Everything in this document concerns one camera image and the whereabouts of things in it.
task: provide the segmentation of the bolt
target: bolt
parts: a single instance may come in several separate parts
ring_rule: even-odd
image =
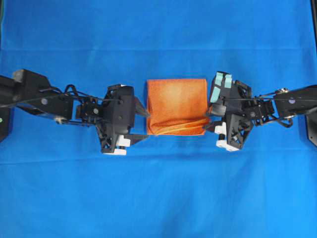
[[[42,99],[41,99],[41,103],[42,103],[43,105],[47,105],[48,100],[47,100],[46,98],[42,98]]]

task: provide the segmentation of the blue fabric background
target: blue fabric background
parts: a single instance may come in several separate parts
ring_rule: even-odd
[[[26,68],[103,97],[146,80],[233,74],[255,95],[316,84],[308,0],[5,0],[0,73]],[[145,133],[136,118],[134,132]],[[216,135],[151,137],[100,153],[93,127],[15,110],[0,144],[0,237],[316,237],[317,148],[303,117]]]

